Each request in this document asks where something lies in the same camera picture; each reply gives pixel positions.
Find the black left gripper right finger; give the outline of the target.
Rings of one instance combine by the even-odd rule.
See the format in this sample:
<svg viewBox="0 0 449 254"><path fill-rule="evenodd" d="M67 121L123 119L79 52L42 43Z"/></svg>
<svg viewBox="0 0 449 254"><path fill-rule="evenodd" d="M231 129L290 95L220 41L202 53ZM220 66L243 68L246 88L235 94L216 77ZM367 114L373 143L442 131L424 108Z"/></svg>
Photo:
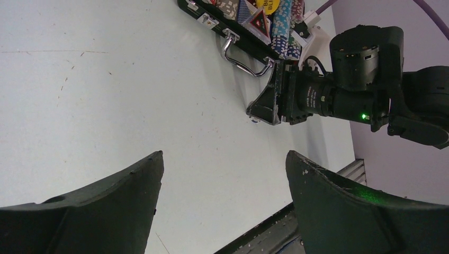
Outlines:
<svg viewBox="0 0 449 254"><path fill-rule="evenodd" d="M448 253L448 206L372 189L296 151L286 175L306 253Z"/></svg>

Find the all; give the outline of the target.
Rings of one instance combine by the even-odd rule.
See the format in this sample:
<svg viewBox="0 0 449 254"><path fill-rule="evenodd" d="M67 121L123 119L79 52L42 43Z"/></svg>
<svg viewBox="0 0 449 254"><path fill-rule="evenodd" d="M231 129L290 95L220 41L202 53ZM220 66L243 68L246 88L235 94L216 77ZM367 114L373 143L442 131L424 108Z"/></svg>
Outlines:
<svg viewBox="0 0 449 254"><path fill-rule="evenodd" d="M261 40L263 44L269 45L271 43L270 27L263 7L259 8L251 16L245 19L241 25L252 35Z"/></svg>

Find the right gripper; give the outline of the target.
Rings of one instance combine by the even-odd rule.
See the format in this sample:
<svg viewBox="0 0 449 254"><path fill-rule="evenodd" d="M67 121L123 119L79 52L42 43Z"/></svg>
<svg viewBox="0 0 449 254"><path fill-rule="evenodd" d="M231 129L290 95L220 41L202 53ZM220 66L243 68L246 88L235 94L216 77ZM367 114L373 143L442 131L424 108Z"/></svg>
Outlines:
<svg viewBox="0 0 449 254"><path fill-rule="evenodd" d="M378 131L403 113L403 30L397 26L358 25L328 42L331 70L312 53L319 14L310 11L298 26L308 40L296 67L276 62L260 95L246 114L269 125L289 124L319 115L370 126Z"/></svg>

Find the blue playing card deck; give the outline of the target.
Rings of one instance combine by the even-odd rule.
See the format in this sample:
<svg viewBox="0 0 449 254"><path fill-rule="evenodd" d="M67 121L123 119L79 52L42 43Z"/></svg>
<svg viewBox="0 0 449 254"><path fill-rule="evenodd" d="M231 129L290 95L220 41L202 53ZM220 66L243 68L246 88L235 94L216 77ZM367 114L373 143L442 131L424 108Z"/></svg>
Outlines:
<svg viewBox="0 0 449 254"><path fill-rule="evenodd" d="M258 10L255 0L239 0L237 22L243 23Z"/></svg>

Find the black poker set case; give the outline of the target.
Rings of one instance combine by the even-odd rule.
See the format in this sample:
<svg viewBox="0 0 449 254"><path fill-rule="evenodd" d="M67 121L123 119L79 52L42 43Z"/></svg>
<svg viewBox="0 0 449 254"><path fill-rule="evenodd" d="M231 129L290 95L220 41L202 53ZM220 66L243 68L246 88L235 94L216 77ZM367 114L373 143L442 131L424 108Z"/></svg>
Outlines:
<svg viewBox="0 0 449 254"><path fill-rule="evenodd" d="M177 1L178 7L199 23L206 26L209 30L215 32L217 35L225 38L225 43L221 47L222 58L229 63L235 65L242 71L254 76L264 76L278 60L278 54L272 50L271 43L265 45L261 40L252 35L246 30L237 20L229 20L223 16L223 13L215 6L216 1ZM273 23L273 16L266 15L267 22L270 27L270 37ZM228 55L229 48L235 45L249 56L260 61L264 67L260 71L252 70L250 67L231 58Z"/></svg>

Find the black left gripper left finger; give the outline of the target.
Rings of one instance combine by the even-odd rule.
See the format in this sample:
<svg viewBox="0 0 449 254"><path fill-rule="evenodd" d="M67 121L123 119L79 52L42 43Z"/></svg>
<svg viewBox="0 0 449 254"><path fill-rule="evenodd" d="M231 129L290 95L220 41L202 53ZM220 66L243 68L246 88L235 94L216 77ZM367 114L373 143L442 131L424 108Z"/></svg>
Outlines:
<svg viewBox="0 0 449 254"><path fill-rule="evenodd" d="M161 151L43 203L1 208L1 253L144 253L164 173Z"/></svg>

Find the light blue chip stack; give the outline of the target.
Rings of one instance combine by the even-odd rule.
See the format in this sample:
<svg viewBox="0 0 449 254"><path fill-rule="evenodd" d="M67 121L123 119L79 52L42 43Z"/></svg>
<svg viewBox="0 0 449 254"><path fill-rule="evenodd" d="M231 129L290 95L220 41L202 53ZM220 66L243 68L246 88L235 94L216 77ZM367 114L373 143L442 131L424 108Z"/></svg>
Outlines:
<svg viewBox="0 0 449 254"><path fill-rule="evenodd" d="M280 4L273 16L271 48L278 54L280 59L287 58L292 3L292 0L280 0Z"/></svg>

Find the green poker chip stack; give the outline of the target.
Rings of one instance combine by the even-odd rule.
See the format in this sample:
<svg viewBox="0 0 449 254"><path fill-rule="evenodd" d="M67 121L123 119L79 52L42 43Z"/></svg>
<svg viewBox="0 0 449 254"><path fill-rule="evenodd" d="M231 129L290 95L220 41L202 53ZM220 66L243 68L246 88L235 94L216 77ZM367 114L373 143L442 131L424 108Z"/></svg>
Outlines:
<svg viewBox="0 0 449 254"><path fill-rule="evenodd" d="M297 33L294 28L303 21L304 0L293 0L290 14L290 34L287 47L287 60L299 60L302 46L296 39Z"/></svg>

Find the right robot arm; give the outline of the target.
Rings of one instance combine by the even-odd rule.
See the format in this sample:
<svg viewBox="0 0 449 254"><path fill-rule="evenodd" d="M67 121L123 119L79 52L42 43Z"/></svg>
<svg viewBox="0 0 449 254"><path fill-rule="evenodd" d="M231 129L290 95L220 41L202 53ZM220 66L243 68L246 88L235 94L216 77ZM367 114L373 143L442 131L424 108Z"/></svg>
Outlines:
<svg viewBox="0 0 449 254"><path fill-rule="evenodd" d="M317 114L448 146L448 67L405 72L401 28L358 25L332 38L329 50L331 72L320 62L278 61L247 114L271 125ZM295 151L286 174L306 253L448 253L446 205L374 190Z"/></svg>

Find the grey poker chip stack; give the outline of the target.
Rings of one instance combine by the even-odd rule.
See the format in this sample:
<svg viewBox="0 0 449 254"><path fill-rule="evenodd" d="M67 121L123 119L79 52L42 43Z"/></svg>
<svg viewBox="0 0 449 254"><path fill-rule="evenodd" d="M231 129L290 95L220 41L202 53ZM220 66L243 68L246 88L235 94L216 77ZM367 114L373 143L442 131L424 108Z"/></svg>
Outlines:
<svg viewBox="0 0 449 254"><path fill-rule="evenodd" d="M239 0L216 0L215 5L226 19L236 21Z"/></svg>

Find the yellow big blind button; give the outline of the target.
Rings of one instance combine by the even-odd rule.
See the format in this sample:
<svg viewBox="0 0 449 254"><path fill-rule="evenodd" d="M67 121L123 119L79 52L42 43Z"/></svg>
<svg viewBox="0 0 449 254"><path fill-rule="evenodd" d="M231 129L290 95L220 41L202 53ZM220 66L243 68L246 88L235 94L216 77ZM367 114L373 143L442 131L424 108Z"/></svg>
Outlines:
<svg viewBox="0 0 449 254"><path fill-rule="evenodd" d="M280 0L256 0L257 8L263 8L266 15L272 15L279 7Z"/></svg>

